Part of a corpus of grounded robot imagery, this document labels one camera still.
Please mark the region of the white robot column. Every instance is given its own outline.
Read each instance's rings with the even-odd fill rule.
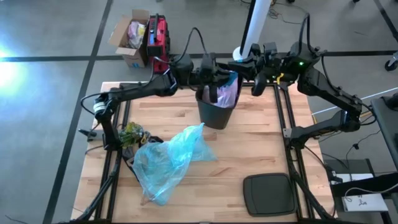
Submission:
[[[252,0],[248,15],[248,22],[250,20],[250,23],[246,23],[241,46],[233,52],[234,60],[248,57],[251,45],[259,42],[270,5],[271,0]]]

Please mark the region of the black pad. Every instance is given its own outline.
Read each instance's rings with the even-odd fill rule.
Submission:
[[[251,216],[270,217],[296,211],[295,194],[287,174],[258,174],[243,180],[246,208]]]

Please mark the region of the blue plastic bag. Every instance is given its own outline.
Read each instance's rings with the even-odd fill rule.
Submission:
[[[165,205],[190,161],[217,160],[202,136],[203,125],[189,126],[168,142],[147,143],[138,149],[132,168],[150,201]]]

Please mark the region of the plastic bag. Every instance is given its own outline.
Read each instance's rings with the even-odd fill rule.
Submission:
[[[232,108],[235,106],[236,97],[238,96],[238,74],[231,72],[228,83],[220,88],[217,88],[217,103],[210,101],[210,90],[209,86],[205,86],[203,89],[202,100],[211,105],[215,105],[221,108]]]
[[[147,143],[138,149],[132,168],[150,201],[165,205],[190,161],[217,160],[202,136],[203,125],[189,126],[170,141]]]
[[[142,25],[137,21],[132,21],[129,25],[127,34],[129,36],[130,47],[138,49],[145,34],[145,25]]]

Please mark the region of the office chair wheel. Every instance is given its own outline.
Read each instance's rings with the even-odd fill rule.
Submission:
[[[386,62],[386,64],[384,65],[384,68],[390,72],[390,71],[394,71],[395,69],[398,68],[398,61],[395,61],[391,66],[388,66],[388,64],[390,63],[390,61],[388,60]]]

